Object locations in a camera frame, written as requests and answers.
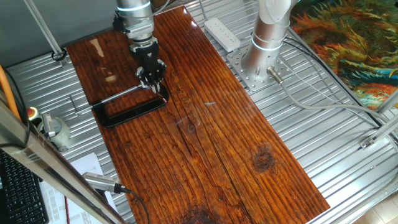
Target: black keyboard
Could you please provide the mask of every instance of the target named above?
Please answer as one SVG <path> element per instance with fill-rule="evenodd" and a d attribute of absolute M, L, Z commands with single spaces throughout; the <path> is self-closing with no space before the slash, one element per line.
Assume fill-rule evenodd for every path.
<path fill-rule="evenodd" d="M 0 223 L 46 224 L 39 179 L 26 167 L 0 150 Z"/>

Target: colorful fabric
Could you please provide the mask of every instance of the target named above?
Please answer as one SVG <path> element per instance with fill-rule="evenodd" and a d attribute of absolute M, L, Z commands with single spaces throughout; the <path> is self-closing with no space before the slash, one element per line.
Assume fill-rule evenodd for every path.
<path fill-rule="evenodd" d="M 372 110 L 398 88 L 395 2 L 301 0 L 292 11 L 293 30 Z"/>

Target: wood grain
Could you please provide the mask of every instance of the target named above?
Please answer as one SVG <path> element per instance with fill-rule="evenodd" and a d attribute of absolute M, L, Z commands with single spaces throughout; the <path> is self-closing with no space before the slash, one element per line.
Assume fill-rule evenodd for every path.
<path fill-rule="evenodd" d="M 143 198 L 152 223 L 305 223 L 329 208 L 184 7 L 156 16 L 154 36 L 167 64 L 167 106 L 99 127 L 121 182 Z M 124 34 L 108 31 L 67 49 L 90 103 L 138 83 Z M 150 97 L 128 94 L 108 111 Z"/>

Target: metal table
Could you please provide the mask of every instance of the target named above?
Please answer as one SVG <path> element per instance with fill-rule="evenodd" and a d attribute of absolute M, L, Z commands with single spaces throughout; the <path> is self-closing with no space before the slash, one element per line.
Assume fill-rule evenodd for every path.
<path fill-rule="evenodd" d="M 250 33 L 257 16 L 256 0 L 207 0 L 203 5 L 207 18 L 217 17 L 241 40 L 241 47 L 249 44 Z M 186 7 L 204 30 L 205 20 L 199 2 L 193 1 L 186 4 Z M 236 75 L 236 71 L 227 62 L 227 52 L 208 32 L 205 31 L 205 34 Z M 358 101 L 334 74 L 324 71 L 318 65 L 313 66 L 313 63 L 297 49 L 284 45 L 281 56 L 302 80 L 313 85 L 324 95 L 334 98 L 329 90 L 331 89 L 344 103 Z M 75 114 L 72 100 L 77 110 L 87 107 L 88 103 L 75 69 L 70 59 L 67 60 L 69 64 L 62 67 L 47 54 L 13 66 L 9 71 L 16 78 L 28 106 L 38 108 L 41 113 L 50 113 L 62 118 L 70 127 L 70 141 L 73 144 L 63 153 L 70 162 L 94 152 L 104 174 L 116 177 L 117 173 L 92 112 L 88 111 L 81 116 Z M 284 79 L 287 88 L 302 103 L 333 104 L 293 73 Z M 384 188 L 398 171 L 395 144 L 389 138 L 385 138 L 365 150 L 360 149 L 359 142 L 375 132 L 373 125 L 341 108 L 322 111 L 298 108 L 275 82 L 256 92 L 249 91 L 242 81 L 241 83 L 331 206 L 310 223 L 330 223 L 346 214 L 355 205 L 371 198 L 369 203 L 356 209 L 344 220 L 352 222 L 397 189 L 397 185 Z M 389 118 L 395 114 L 398 114 L 397 110 L 385 112 Z M 375 198 L 371 197 L 380 189 L 385 193 Z M 126 197 L 113 194 L 113 199 L 122 217 L 134 223 L 135 219 Z"/>

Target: white paper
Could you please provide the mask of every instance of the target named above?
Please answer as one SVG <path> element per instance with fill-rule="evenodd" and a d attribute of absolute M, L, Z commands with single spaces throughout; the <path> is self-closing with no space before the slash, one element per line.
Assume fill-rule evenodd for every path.
<path fill-rule="evenodd" d="M 80 173 L 92 172 L 94 174 L 103 174 L 98 162 L 98 158 L 94 153 L 73 161 L 71 165 Z M 51 187 L 46 182 L 40 183 L 45 209 L 49 215 L 49 224 L 67 224 L 67 212 L 65 210 L 65 197 L 58 190 Z M 116 210 L 112 196 L 109 192 L 105 193 L 108 203 Z M 84 209 L 68 199 L 68 211 L 70 224 L 100 224 L 96 218 L 92 217 Z"/>

